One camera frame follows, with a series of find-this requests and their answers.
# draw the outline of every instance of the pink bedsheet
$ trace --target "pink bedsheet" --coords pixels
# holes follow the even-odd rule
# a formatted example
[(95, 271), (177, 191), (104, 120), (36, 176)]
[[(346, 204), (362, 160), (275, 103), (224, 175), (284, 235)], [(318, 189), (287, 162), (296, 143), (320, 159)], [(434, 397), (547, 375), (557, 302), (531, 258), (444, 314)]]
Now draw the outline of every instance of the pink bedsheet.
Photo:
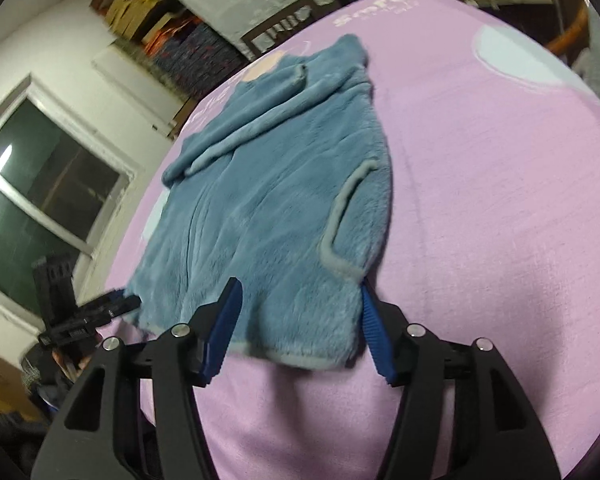
[[(540, 46), (453, 0), (362, 0), (282, 49), (310, 54), (348, 32), (369, 52), (393, 165), (378, 294), (441, 338), (491, 338), (566, 474), (600, 433), (600, 102)], [(190, 117), (108, 286), (125, 285), (138, 263), (162, 170), (237, 80)], [(139, 337), (118, 324), (106, 333), (116, 330)], [(368, 353), (333, 372), (231, 355), (197, 392), (224, 480), (374, 478), (399, 396)], [(142, 402), (150, 412), (150, 384)]]

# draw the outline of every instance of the dark window pane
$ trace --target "dark window pane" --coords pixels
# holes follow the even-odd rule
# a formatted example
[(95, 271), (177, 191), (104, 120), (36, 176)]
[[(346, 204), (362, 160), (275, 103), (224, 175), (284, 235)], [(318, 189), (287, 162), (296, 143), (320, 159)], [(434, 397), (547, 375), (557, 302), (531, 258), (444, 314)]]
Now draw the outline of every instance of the dark window pane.
[(32, 265), (43, 256), (69, 254), (78, 249), (47, 231), (0, 193), (0, 290), (13, 301), (40, 315)]
[(0, 129), (0, 174), (65, 229), (86, 240), (120, 175), (25, 99)]

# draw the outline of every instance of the wooden chair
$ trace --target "wooden chair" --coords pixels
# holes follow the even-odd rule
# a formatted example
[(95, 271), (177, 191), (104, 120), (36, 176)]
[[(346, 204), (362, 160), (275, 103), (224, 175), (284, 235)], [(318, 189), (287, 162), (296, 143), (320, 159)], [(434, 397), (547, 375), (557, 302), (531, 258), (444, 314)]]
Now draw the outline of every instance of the wooden chair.
[[(243, 35), (241, 40), (244, 41), (253, 55), (258, 58), (270, 49), (284, 43), (299, 31), (307, 28), (319, 18), (319, 6), (314, 0), (297, 0), (261, 24), (253, 27)], [(264, 50), (253, 43), (253, 40), (262, 35), (264, 35), (262, 43), (267, 44)]]

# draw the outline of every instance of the metal screw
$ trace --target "metal screw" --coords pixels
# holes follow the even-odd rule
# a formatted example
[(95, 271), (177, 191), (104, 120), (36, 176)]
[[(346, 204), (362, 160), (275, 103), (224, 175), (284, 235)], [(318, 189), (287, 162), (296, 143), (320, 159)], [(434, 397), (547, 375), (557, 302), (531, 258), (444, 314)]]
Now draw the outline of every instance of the metal screw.
[(189, 335), (189, 332), (191, 332), (191, 329), (186, 323), (180, 323), (178, 325), (175, 325), (171, 329), (171, 335), (173, 335), (174, 337), (184, 337), (186, 335)]
[(407, 327), (407, 334), (411, 337), (422, 337), (427, 333), (427, 330), (417, 323), (410, 324)]
[(476, 340), (475, 345), (483, 352), (493, 350), (493, 343), (485, 337), (481, 337), (480, 339)]
[(107, 337), (102, 342), (102, 347), (105, 350), (115, 350), (119, 346), (120, 346), (120, 339), (118, 339), (117, 337)]

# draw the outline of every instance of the white window frame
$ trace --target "white window frame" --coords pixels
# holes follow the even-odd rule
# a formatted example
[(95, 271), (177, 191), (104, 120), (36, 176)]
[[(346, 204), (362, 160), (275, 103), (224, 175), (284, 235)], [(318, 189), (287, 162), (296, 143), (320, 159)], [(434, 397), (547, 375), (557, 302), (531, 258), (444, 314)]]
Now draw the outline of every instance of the white window frame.
[[(80, 251), (80, 256), (74, 269), (74, 289), (76, 297), (78, 297), (84, 285), (85, 278), (94, 264), (94, 256), (98, 253), (98, 244), (108, 224), (114, 217), (116, 210), (120, 207), (125, 191), (131, 186), (131, 183), (139, 173), (139, 168), (128, 156), (117, 149), (117, 147), (90, 124), (75, 114), (71, 108), (53, 95), (31, 74), (19, 83), (0, 103), (0, 129), (24, 99), (29, 99), (46, 117), (60, 126), (66, 134), (73, 137), (82, 147), (105, 162), (111, 169), (117, 171), (121, 177), (100, 209), (87, 236), (87, 240), (81, 240), (40, 211), (40, 209), (33, 205), (0, 175), (0, 192), (11, 203), (19, 207), (29, 217), (33, 218), (58, 238)], [(9, 320), (12, 320), (32, 334), (44, 330), (44, 323), (36, 314), (17, 304), (1, 291), (0, 313), (6, 315)]]

